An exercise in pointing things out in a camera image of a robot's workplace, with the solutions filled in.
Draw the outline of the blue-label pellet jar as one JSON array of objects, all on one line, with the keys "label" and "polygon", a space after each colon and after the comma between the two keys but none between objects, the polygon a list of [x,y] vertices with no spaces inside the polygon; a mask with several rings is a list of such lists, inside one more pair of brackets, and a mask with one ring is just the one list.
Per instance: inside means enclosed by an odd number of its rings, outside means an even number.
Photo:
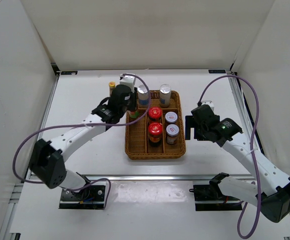
[{"label": "blue-label pellet jar", "polygon": [[137,88],[138,106],[141,109],[147,108],[149,105],[149,93],[145,85],[140,85]]},{"label": "blue-label pellet jar", "polygon": [[170,105],[171,87],[168,84],[163,84],[159,89],[159,101],[161,107],[168,107]]}]

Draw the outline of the yellow-cap sauce bottle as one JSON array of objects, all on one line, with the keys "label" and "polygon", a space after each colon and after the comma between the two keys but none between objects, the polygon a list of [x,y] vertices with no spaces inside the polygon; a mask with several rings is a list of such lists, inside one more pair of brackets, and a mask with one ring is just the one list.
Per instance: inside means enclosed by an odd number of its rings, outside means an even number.
[{"label": "yellow-cap sauce bottle", "polygon": [[116,88],[116,83],[114,81],[110,81],[108,85],[109,85],[109,96],[111,96],[113,90]]},{"label": "yellow-cap sauce bottle", "polygon": [[137,119],[139,117],[140,113],[138,110],[135,110],[135,111],[129,111],[128,115],[132,119]]}]

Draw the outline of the white-lid spice jar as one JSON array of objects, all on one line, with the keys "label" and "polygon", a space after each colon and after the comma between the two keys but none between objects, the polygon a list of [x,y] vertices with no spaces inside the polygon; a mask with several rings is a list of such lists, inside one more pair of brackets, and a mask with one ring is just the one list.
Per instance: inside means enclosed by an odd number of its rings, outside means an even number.
[{"label": "white-lid spice jar", "polygon": [[174,111],[169,111],[165,114],[166,125],[176,124],[178,120],[178,115]]},{"label": "white-lid spice jar", "polygon": [[176,124],[169,124],[166,127],[166,142],[169,145],[174,145],[177,142],[179,135],[179,127]]}]

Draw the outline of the red-lid chili jar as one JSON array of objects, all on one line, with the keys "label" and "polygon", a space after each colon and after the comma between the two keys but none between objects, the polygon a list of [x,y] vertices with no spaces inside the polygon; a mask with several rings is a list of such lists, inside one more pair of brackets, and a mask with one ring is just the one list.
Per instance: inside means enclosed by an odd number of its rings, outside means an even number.
[{"label": "red-lid chili jar", "polygon": [[163,125],[158,122],[153,122],[148,126],[148,140],[149,144],[157,147],[162,142]]},{"label": "red-lid chili jar", "polygon": [[151,107],[148,111],[148,123],[160,123],[162,117],[162,110],[157,107]]}]

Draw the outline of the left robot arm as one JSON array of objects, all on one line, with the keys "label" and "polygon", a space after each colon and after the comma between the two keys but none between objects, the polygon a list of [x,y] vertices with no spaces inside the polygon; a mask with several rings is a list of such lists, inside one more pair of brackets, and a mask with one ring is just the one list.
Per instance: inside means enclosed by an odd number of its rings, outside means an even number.
[{"label": "left robot arm", "polygon": [[76,127],[51,140],[38,140],[29,161],[30,170],[50,189],[71,189],[78,200],[88,198],[90,188],[78,174],[67,170],[65,162],[85,143],[118,125],[126,111],[137,107],[137,88],[119,84]]}]

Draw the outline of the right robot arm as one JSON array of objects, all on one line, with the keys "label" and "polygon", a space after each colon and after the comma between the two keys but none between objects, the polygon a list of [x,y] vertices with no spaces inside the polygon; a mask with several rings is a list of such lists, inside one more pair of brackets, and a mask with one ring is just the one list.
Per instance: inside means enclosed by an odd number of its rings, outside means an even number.
[{"label": "right robot arm", "polygon": [[229,196],[260,207],[261,213],[274,223],[290,213],[290,176],[270,162],[250,142],[242,128],[232,119],[221,120],[213,109],[203,104],[185,117],[185,139],[216,143],[231,154],[255,178],[257,185],[219,173],[200,192],[213,200]]}]

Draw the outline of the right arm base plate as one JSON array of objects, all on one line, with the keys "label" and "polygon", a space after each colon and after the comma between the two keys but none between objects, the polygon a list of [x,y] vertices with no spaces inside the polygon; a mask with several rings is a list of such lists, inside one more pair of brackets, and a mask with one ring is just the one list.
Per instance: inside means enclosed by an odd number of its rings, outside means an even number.
[{"label": "right arm base plate", "polygon": [[232,196],[217,197],[211,192],[207,184],[196,184],[189,189],[194,195],[195,211],[197,212],[220,212],[241,211],[242,201]]}]

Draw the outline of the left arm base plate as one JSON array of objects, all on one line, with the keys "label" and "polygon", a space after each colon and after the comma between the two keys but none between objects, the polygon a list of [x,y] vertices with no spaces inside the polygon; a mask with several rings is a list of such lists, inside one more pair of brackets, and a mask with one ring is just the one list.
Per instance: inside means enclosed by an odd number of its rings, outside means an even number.
[{"label": "left arm base plate", "polygon": [[111,191],[111,181],[107,178],[100,178],[94,181],[87,188],[80,191],[63,189],[59,200],[61,210],[104,210],[107,206]]}]

